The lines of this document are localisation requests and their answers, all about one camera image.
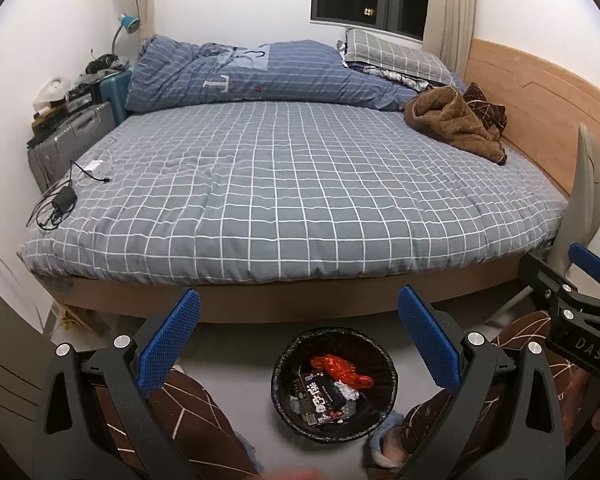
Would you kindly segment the red plastic bag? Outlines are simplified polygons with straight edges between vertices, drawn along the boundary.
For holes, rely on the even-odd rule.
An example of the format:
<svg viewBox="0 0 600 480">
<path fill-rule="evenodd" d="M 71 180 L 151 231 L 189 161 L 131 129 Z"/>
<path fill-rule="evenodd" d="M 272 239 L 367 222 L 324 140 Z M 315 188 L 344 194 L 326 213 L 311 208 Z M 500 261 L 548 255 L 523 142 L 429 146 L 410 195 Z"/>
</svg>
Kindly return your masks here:
<svg viewBox="0 0 600 480">
<path fill-rule="evenodd" d="M 342 382 L 355 390 L 369 389 L 374 385 L 373 378 L 358 374 L 352 363 L 333 354 L 314 356 L 310 359 L 310 364 L 316 370 L 325 372 L 336 382 Z"/>
</svg>

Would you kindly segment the brown cookie box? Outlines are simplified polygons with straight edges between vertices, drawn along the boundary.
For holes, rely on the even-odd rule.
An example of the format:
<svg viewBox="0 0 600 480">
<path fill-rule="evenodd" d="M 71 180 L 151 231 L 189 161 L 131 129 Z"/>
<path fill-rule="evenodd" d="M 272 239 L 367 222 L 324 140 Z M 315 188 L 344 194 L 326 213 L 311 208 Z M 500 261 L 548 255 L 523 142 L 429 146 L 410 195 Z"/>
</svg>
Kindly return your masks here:
<svg viewBox="0 0 600 480">
<path fill-rule="evenodd" d="M 296 412 L 310 427 L 336 424 L 344 417 L 347 400 L 324 372 L 301 374 L 294 381 Z"/>
</svg>

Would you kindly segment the black lined trash bin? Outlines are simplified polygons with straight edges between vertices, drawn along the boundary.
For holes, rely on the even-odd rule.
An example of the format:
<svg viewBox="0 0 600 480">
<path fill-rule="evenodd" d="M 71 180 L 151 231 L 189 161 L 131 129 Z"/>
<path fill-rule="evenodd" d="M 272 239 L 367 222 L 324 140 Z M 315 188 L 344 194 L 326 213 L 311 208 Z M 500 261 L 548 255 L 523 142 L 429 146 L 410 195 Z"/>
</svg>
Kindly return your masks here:
<svg viewBox="0 0 600 480">
<path fill-rule="evenodd" d="M 397 391 L 388 353 L 347 327 L 299 334 L 279 356 L 271 378 L 271 399 L 282 421 L 321 444 L 370 434 L 391 413 Z"/>
</svg>

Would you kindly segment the grey chair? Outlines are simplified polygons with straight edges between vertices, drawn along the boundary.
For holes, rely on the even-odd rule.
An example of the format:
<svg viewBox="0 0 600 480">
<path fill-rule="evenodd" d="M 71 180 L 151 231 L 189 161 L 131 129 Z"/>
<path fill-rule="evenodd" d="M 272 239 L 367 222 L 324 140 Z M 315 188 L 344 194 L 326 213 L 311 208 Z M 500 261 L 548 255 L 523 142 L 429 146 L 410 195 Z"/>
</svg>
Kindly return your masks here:
<svg viewBox="0 0 600 480">
<path fill-rule="evenodd" d="M 571 194 L 559 229 L 548 249 L 535 249 L 519 260 L 518 278 L 524 278 L 524 266 L 539 260 L 564 278 L 571 266 L 572 244 L 588 247 L 600 228 L 600 148 L 585 124 L 578 129 L 577 163 Z"/>
</svg>

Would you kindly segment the person's brown patterned leg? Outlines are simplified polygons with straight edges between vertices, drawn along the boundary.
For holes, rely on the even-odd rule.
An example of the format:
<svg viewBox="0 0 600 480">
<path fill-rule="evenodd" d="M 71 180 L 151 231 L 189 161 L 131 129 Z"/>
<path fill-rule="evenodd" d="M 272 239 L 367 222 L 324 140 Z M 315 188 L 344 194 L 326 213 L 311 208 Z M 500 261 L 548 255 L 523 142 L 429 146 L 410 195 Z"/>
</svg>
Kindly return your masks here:
<svg viewBox="0 0 600 480">
<path fill-rule="evenodd" d="M 148 404 L 162 429 L 205 479 L 255 479 L 261 467 L 212 396 L 174 367 Z"/>
</svg>

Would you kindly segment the pink slipper foot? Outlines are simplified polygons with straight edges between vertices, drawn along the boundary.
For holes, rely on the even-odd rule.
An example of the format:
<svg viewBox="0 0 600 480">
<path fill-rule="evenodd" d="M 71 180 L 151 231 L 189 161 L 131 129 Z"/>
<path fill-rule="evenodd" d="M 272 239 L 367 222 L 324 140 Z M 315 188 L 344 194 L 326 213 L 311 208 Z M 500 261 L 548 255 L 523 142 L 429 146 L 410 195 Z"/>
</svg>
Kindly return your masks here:
<svg viewBox="0 0 600 480">
<path fill-rule="evenodd" d="M 401 434 L 404 416 L 392 412 L 368 438 L 370 460 L 374 466 L 384 469 L 401 468 L 407 460 Z"/>
</svg>

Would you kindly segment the grey checked bed sheet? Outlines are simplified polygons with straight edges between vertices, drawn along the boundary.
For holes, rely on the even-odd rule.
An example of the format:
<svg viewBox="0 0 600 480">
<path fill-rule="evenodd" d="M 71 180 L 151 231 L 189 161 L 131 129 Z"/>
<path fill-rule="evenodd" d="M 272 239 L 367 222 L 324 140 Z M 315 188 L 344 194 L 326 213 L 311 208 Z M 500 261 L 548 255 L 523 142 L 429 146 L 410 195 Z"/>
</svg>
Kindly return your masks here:
<svg viewBox="0 0 600 480">
<path fill-rule="evenodd" d="M 78 182 L 56 231 L 28 229 L 31 272 L 191 285 L 464 268 L 551 240 L 567 206 L 521 154 L 498 166 L 347 105 L 160 110 L 85 154 L 105 150 L 112 180 Z"/>
</svg>

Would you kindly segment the brown fleece blanket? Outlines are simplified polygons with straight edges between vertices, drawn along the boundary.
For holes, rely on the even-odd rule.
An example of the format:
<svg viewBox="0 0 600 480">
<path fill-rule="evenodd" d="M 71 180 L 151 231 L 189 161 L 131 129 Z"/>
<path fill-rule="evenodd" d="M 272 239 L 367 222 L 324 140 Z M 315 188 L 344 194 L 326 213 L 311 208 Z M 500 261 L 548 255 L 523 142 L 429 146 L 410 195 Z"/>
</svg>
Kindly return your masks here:
<svg viewBox="0 0 600 480">
<path fill-rule="evenodd" d="M 452 86 L 432 88 L 410 99 L 404 120 L 415 131 L 453 148 L 504 166 L 507 155 L 497 125 L 487 127 Z"/>
</svg>

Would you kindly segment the grey suitcase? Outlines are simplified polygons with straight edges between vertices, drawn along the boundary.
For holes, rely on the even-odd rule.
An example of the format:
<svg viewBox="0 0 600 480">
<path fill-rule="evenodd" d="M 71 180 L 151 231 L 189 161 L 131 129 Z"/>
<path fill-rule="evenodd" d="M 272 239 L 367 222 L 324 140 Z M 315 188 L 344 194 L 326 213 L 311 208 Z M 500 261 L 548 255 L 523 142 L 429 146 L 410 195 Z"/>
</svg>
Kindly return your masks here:
<svg viewBox="0 0 600 480">
<path fill-rule="evenodd" d="M 45 139 L 32 139 L 27 156 L 30 170 L 41 192 L 48 190 L 93 145 L 116 128 L 108 102 L 84 108 L 69 117 Z"/>
</svg>

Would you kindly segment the beige curtain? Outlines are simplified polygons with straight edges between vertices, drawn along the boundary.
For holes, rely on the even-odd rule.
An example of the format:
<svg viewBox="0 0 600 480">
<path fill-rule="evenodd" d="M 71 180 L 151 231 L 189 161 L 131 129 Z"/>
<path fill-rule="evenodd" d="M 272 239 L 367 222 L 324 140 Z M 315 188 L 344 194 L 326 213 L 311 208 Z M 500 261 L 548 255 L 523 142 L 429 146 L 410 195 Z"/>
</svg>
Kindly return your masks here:
<svg viewBox="0 0 600 480">
<path fill-rule="evenodd" d="M 428 0 L 422 50 L 465 75 L 474 38 L 476 0 Z"/>
</svg>

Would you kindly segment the teal suitcase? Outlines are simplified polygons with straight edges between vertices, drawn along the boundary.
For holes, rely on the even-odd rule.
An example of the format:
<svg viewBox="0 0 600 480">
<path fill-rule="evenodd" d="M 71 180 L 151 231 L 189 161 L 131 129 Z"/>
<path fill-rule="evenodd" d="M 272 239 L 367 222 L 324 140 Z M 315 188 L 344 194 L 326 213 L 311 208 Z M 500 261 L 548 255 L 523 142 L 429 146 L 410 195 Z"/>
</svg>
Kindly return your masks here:
<svg viewBox="0 0 600 480">
<path fill-rule="evenodd" d="M 99 94 L 102 102 L 108 102 L 116 125 L 126 119 L 126 99 L 128 98 L 132 70 L 124 70 L 106 76 L 99 81 Z"/>
</svg>

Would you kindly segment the blue quilt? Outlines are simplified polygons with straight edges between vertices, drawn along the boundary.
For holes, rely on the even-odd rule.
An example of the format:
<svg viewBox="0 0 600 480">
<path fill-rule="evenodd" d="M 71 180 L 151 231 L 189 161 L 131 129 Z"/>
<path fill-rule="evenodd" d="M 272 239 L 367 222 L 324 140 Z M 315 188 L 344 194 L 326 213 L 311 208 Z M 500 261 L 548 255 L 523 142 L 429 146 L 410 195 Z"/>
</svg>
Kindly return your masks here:
<svg viewBox="0 0 600 480">
<path fill-rule="evenodd" d="M 403 84 L 351 70 L 335 48 L 313 40 L 240 48 L 156 35 L 140 50 L 126 109 L 143 114 L 221 102 L 298 101 L 396 112 L 414 96 Z"/>
</svg>

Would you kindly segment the grey checked pillow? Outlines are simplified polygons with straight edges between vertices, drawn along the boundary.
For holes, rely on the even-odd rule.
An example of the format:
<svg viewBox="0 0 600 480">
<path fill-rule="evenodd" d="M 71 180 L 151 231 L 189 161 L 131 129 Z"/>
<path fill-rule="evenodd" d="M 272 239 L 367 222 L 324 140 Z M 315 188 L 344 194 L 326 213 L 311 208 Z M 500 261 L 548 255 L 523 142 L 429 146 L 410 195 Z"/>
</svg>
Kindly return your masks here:
<svg viewBox="0 0 600 480">
<path fill-rule="evenodd" d="M 349 28 L 346 45 L 347 63 L 371 65 L 444 86 L 454 81 L 450 70 L 434 54 L 394 44 L 363 29 Z"/>
</svg>

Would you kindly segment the blue desk lamp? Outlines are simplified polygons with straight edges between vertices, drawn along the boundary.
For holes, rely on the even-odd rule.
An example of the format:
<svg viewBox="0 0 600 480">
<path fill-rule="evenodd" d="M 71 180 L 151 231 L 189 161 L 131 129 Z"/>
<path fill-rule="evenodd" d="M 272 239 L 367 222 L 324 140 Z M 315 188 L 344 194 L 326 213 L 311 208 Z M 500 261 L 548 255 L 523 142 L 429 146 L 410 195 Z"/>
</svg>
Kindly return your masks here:
<svg viewBox="0 0 600 480">
<path fill-rule="evenodd" d="M 121 14 L 119 18 L 119 26 L 114 33 L 114 38 L 111 40 L 111 54 L 117 54 L 117 43 L 122 32 L 128 35 L 135 34 L 140 29 L 140 18 L 138 16 Z"/>
</svg>

